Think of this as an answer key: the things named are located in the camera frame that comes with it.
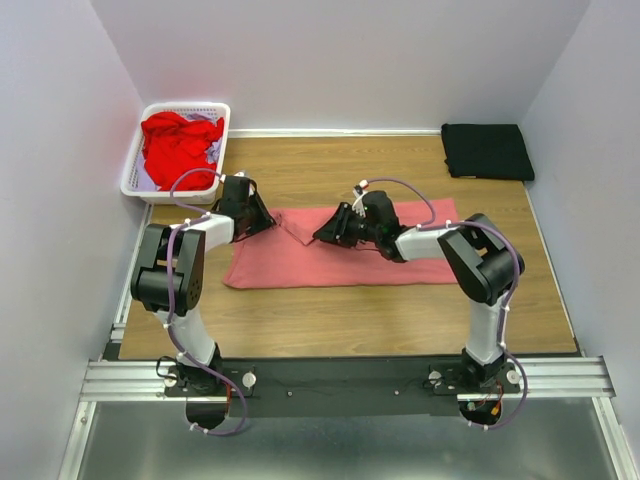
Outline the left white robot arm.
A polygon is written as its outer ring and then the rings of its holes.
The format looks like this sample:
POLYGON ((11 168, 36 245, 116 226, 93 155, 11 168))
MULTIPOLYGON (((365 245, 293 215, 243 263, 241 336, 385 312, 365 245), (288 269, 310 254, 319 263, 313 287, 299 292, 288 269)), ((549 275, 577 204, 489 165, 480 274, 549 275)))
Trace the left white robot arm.
POLYGON ((220 177, 222 195, 213 207, 179 224, 149 224, 134 263, 130 292, 161 322, 176 350, 178 381, 201 395, 221 384, 237 388, 222 370, 217 342, 204 326, 199 302, 204 287, 206 253, 245 241, 275 226, 258 192, 243 173, 220 177))

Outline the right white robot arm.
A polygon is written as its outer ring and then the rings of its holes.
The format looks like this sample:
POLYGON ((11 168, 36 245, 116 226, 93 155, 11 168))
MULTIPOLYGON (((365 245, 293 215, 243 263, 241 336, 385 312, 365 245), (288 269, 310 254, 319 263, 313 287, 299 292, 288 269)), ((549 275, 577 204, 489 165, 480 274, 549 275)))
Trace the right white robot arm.
POLYGON ((405 226, 391 199, 378 190, 341 203, 313 238, 345 248, 369 242, 396 263, 445 259, 470 301, 470 333, 460 363, 432 366, 429 381, 436 392, 449 395, 480 393, 504 382, 504 330, 524 261, 488 217, 475 214, 443 226, 405 226))

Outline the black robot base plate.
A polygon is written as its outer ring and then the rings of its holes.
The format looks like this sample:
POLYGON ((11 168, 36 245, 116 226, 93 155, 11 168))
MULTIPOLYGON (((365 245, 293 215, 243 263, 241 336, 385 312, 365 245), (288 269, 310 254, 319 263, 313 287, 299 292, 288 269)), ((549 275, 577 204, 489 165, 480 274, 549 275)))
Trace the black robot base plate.
POLYGON ((465 355, 217 359, 218 375, 169 357, 156 363, 168 397, 185 400, 193 428, 212 433, 267 418, 432 415, 484 429, 507 423, 504 402, 524 401, 522 365, 488 367, 465 355))

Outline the pink t shirt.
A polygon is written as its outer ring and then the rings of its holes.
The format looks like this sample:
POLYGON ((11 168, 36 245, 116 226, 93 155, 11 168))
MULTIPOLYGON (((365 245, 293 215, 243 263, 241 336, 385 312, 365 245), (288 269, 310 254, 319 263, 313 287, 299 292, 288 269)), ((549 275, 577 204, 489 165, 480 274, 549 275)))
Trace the pink t shirt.
POLYGON ((235 289, 454 284, 443 258, 395 263, 371 244, 354 249, 321 242, 313 233, 333 207, 278 208, 276 225, 234 245, 223 283, 235 289))

